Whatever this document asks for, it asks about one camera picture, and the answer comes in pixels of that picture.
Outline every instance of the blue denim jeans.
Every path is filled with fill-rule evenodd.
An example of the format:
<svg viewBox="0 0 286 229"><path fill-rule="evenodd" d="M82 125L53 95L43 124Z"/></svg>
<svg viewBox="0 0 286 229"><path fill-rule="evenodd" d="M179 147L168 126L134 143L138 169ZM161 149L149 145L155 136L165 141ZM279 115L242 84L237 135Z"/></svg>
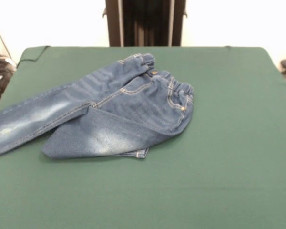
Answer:
<svg viewBox="0 0 286 229"><path fill-rule="evenodd" d="M57 127L42 151L54 159L145 158L191 120L192 87L135 54L0 111L0 154Z"/></svg>

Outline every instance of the green felt surface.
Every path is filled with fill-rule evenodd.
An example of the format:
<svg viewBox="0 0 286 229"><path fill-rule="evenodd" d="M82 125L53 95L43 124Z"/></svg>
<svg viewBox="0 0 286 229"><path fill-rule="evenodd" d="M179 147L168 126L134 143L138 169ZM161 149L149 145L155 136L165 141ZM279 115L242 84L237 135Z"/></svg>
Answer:
<svg viewBox="0 0 286 229"><path fill-rule="evenodd" d="M194 87L180 136L145 160L0 156L0 229L286 229L286 82L261 48L32 48L0 109L130 54Z"/></svg>

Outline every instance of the white background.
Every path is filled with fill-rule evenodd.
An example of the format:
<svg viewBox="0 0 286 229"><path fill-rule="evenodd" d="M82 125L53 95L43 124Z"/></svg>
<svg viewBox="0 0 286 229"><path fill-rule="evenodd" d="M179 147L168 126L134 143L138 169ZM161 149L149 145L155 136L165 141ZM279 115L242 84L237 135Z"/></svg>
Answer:
<svg viewBox="0 0 286 229"><path fill-rule="evenodd" d="M105 0L1 0L0 33L14 61L31 46L109 46ZM187 0L182 46L260 46L286 58L286 0Z"/></svg>

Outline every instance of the black cable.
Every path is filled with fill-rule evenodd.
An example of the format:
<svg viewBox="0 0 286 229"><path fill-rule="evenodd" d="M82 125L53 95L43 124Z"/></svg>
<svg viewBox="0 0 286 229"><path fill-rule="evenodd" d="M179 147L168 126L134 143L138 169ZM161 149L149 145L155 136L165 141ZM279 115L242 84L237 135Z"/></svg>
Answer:
<svg viewBox="0 0 286 229"><path fill-rule="evenodd" d="M9 51L8 48L6 47L6 45L5 45L4 41L3 41L3 38L2 38L2 36L1 36L1 34L0 34L0 40L2 41L2 44L3 44L3 46L4 46L5 50L6 50L6 52L8 53L9 57L11 58L10 51Z"/></svg>

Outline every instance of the elastic waistband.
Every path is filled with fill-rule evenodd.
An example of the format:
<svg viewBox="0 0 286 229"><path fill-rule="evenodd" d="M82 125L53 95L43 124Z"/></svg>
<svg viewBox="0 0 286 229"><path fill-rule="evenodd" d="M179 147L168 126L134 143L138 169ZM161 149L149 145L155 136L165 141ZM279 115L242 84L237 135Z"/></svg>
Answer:
<svg viewBox="0 0 286 229"><path fill-rule="evenodd" d="M168 81L168 88L173 90L174 92L184 91L187 95L193 95L193 87L188 83L181 83L174 79L168 71L157 71L157 74L162 78Z"/></svg>
<svg viewBox="0 0 286 229"><path fill-rule="evenodd" d="M140 55L143 58L143 64L147 64L149 66L154 66L155 64L155 58L153 55L151 55L150 53L147 54L135 54L135 55Z"/></svg>

